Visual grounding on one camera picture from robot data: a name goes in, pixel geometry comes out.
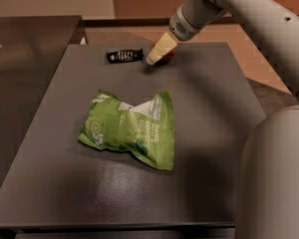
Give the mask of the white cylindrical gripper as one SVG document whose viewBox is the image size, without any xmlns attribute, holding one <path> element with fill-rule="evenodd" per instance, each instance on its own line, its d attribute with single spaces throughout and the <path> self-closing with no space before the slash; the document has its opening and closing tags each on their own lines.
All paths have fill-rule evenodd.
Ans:
<svg viewBox="0 0 299 239">
<path fill-rule="evenodd" d="M 146 57 L 149 65 L 169 63 L 177 40 L 188 41 L 210 22 L 221 18 L 226 10 L 208 0 L 185 0 L 170 17 L 169 29 L 151 48 Z"/>
</svg>

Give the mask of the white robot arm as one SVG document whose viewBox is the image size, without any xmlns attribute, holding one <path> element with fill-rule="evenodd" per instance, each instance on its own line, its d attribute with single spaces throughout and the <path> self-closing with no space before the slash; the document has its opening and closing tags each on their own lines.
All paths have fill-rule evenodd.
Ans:
<svg viewBox="0 0 299 239">
<path fill-rule="evenodd" d="M 229 13 L 295 104 L 250 134 L 239 169 L 235 239 L 299 239 L 299 16 L 274 0 L 185 0 L 147 56 L 155 65 L 180 41 Z"/>
</svg>

